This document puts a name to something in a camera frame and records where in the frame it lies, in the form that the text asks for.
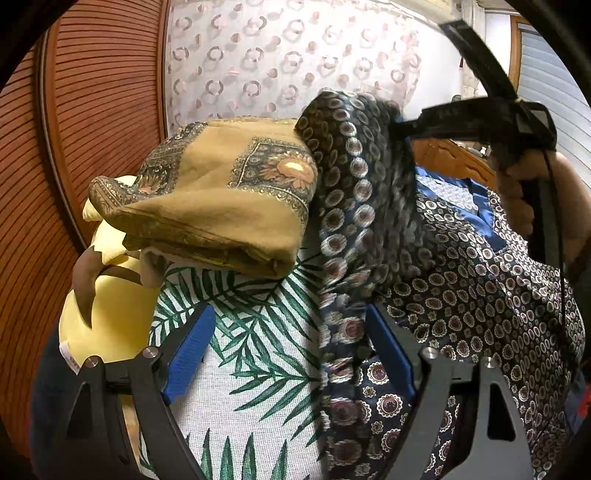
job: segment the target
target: wooden frame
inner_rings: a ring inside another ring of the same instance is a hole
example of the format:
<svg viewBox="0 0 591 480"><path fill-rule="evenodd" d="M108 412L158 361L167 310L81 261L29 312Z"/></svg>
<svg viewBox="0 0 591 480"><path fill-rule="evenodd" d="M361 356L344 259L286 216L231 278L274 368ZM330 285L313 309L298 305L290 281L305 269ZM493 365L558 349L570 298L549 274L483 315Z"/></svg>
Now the wooden frame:
<svg viewBox="0 0 591 480"><path fill-rule="evenodd" d="M509 62L509 80L515 90L519 87L519 76L521 75L521 30L519 24L529 25L523 17L511 16L511 61Z"/></svg>
<svg viewBox="0 0 591 480"><path fill-rule="evenodd" d="M158 50L156 53L156 98L158 105L158 129L160 130L160 141L168 138L168 121L166 118L166 44L168 30L168 15L170 13L170 0L163 0L160 11L160 26L158 28Z"/></svg>
<svg viewBox="0 0 591 480"><path fill-rule="evenodd" d="M92 232L82 218L82 207L70 180L70 172L66 165L66 155L61 141L59 119L56 102L56 51L57 37L60 31L60 20L45 32L39 42L36 58L36 110L38 113L42 138L39 148L47 163L48 179L59 194L61 210L65 211L64 223L74 233L72 241L76 249L84 251L90 244Z"/></svg>

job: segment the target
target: metal screw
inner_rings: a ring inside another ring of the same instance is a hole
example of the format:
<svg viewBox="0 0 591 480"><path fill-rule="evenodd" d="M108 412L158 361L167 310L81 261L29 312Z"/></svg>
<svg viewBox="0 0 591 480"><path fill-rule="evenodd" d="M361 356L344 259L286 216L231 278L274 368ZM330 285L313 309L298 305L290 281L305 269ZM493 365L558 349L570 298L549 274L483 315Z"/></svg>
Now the metal screw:
<svg viewBox="0 0 591 480"><path fill-rule="evenodd" d="M158 347L147 346L142 350L142 355L145 358L154 358L156 355L158 355Z"/></svg>
<svg viewBox="0 0 591 480"><path fill-rule="evenodd" d="M434 360L439 356L439 352L432 346L426 346L423 350L421 350L421 355L426 360Z"/></svg>
<svg viewBox="0 0 591 480"><path fill-rule="evenodd" d="M100 357L96 356L96 355L92 355L90 357L88 357L86 360L84 360L84 366L86 368L94 368L96 367L100 362Z"/></svg>
<svg viewBox="0 0 591 480"><path fill-rule="evenodd" d="M483 356L481 362L484 362L485 367L487 368L496 368L497 363L496 360L491 356Z"/></svg>

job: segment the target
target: clothing pile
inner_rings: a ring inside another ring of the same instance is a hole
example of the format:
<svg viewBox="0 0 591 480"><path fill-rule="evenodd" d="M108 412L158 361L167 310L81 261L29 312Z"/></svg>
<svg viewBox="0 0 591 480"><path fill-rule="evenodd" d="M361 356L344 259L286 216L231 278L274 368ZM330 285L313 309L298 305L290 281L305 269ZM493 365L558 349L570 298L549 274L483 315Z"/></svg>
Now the clothing pile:
<svg viewBox="0 0 591 480"><path fill-rule="evenodd" d="M136 178L96 178L85 215L102 223L60 321L69 364L159 346L208 302L215 334L171 406L205 475L373 479L413 409L363 327L383 302L418 343L497 361L541 480L573 433L571 291L563 320L558 271L528 258L498 196L416 167L399 120L371 95L325 90L298 120L190 124ZM463 406L449 397L424 479L449 467Z"/></svg>

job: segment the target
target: yellow plush toy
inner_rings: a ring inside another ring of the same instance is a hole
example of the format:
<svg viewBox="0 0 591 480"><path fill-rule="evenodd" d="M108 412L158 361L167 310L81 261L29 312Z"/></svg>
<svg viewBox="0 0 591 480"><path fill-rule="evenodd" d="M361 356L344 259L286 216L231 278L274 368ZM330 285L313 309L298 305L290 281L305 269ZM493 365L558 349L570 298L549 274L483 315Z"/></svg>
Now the yellow plush toy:
<svg viewBox="0 0 591 480"><path fill-rule="evenodd" d="M118 180L132 184L135 177ZM83 216L101 223L74 267L59 325L60 350L75 371L91 355L105 362L137 355L147 344L159 292L139 282L137 252L122 245L125 234L102 220L88 201Z"/></svg>

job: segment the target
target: wooden louvered panel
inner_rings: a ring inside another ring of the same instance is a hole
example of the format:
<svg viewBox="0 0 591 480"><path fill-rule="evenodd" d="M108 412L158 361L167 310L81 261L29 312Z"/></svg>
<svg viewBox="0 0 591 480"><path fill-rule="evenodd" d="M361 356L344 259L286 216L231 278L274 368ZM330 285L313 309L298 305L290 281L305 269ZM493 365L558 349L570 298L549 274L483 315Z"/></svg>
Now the wooden louvered panel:
<svg viewBox="0 0 591 480"><path fill-rule="evenodd" d="M28 452L30 388L77 253L35 132L33 53L0 93L0 416Z"/></svg>
<svg viewBox="0 0 591 480"><path fill-rule="evenodd" d="M162 5L161 0L80 0L60 21L55 105L80 205L94 176L135 173L161 141Z"/></svg>
<svg viewBox="0 0 591 480"><path fill-rule="evenodd" d="M88 183L135 173L163 140L167 8L80 0L0 94L0 416L20 453L37 362L88 240Z"/></svg>

